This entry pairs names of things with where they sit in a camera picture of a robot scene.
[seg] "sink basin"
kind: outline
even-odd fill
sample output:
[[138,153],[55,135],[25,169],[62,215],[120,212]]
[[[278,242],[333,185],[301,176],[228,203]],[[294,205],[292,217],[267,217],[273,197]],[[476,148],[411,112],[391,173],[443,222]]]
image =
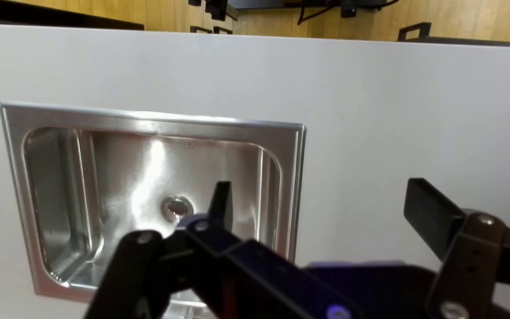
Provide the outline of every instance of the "sink basin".
[[230,231],[294,258],[301,125],[9,104],[2,118],[39,295],[88,302],[124,235],[170,236],[218,182]]

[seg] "silver screw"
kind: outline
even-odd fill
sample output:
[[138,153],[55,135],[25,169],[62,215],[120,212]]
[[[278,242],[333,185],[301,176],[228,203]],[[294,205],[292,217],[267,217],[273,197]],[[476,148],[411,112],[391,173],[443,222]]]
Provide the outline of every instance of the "silver screw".
[[439,311],[443,313],[444,319],[467,319],[469,313],[466,307],[455,302],[444,302]]
[[152,240],[154,233],[143,233],[136,238],[136,244],[145,245]]
[[209,228],[205,221],[196,222],[195,231],[203,233]]
[[496,221],[492,217],[487,217],[487,215],[480,215],[478,221],[485,226],[494,226]]
[[342,306],[329,306],[326,318],[327,319],[350,319],[350,313]]

